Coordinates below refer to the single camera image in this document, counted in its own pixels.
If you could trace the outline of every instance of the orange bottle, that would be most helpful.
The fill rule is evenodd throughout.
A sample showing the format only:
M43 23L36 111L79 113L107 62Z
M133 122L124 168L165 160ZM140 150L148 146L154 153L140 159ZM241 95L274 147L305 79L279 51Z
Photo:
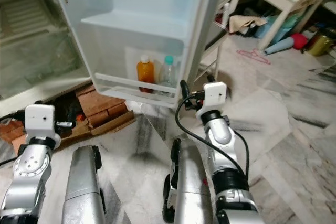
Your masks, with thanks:
M149 61L147 55L141 56L141 61L137 64L138 80L148 83L154 83L154 64ZM141 92L153 93L152 89L139 87Z

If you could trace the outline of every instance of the water bottle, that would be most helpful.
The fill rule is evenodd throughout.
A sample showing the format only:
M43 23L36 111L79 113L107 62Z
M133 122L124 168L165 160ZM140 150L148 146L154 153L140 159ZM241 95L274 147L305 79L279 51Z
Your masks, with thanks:
M164 64L161 67L159 73L159 83L162 86L176 88L176 70L173 66L174 58L172 56L166 56L164 58ZM168 97L174 97L174 94L167 92L160 92L161 95Z

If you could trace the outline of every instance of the refrigerator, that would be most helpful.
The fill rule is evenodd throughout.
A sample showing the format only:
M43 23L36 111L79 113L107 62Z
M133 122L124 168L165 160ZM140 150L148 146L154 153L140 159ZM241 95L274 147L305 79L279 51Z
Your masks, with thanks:
M90 80L102 95L176 107L180 81L192 86L196 77L219 2L0 0L0 116ZM138 81L143 55L155 83ZM173 87L158 80L165 56L174 58Z

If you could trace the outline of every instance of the white table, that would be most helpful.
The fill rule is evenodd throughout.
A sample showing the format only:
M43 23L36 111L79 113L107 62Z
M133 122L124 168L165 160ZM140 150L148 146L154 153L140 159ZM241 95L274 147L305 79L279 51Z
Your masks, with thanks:
M229 7L229 13L232 13L236 9L238 1L239 0L231 1ZM273 23L271 28L267 31L264 38L258 42L259 50L265 49L270 44L270 42L277 34L278 30L280 29L281 25L284 23L290 12L310 6L308 11L306 11L305 15L302 17L301 21L292 30L293 33L299 33L323 0L265 0L265 1L269 2L270 4L281 10L281 13Z

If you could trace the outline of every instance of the refrigerator door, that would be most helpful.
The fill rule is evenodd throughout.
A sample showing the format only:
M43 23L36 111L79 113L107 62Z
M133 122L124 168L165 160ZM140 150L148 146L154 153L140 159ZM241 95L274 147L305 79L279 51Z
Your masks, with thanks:
M97 91L103 95L174 108L180 81L198 67L218 0L60 0ZM147 55L155 83L138 81ZM158 80L165 56L173 56L175 85ZM153 90L141 92L139 88Z

